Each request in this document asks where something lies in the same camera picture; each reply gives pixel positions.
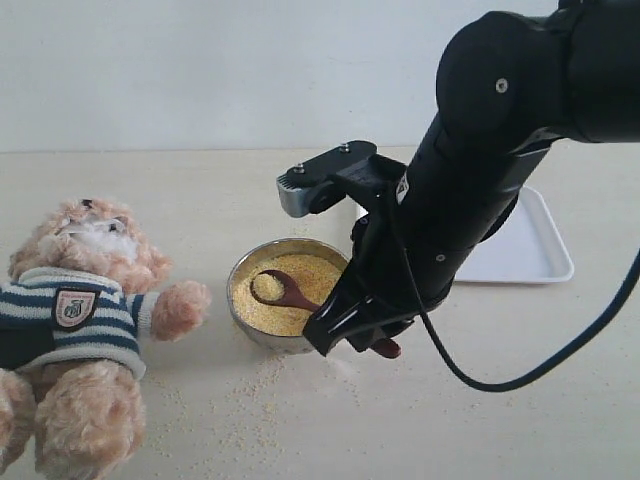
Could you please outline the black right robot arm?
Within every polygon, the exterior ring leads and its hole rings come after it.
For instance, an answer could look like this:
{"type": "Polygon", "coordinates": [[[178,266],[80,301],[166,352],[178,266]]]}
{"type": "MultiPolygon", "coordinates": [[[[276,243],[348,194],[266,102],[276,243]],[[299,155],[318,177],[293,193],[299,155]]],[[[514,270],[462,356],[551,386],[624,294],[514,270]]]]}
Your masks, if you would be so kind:
{"type": "Polygon", "coordinates": [[[447,45],[438,111],[408,164],[373,155],[333,175],[368,212],[304,337],[358,351],[436,308],[551,145],[639,138],[639,5],[565,1],[533,19],[490,12],[447,45]]]}

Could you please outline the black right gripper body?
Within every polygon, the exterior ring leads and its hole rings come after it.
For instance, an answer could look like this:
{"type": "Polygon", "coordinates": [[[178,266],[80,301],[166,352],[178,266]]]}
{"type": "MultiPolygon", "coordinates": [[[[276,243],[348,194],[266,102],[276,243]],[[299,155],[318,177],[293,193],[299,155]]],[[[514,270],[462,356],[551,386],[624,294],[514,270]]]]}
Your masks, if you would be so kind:
{"type": "Polygon", "coordinates": [[[549,148],[537,140],[512,152],[481,152],[454,143],[434,120],[408,165],[373,155],[336,174],[368,219],[352,231],[352,259],[331,294],[332,316],[390,320],[440,304],[549,148]]]}

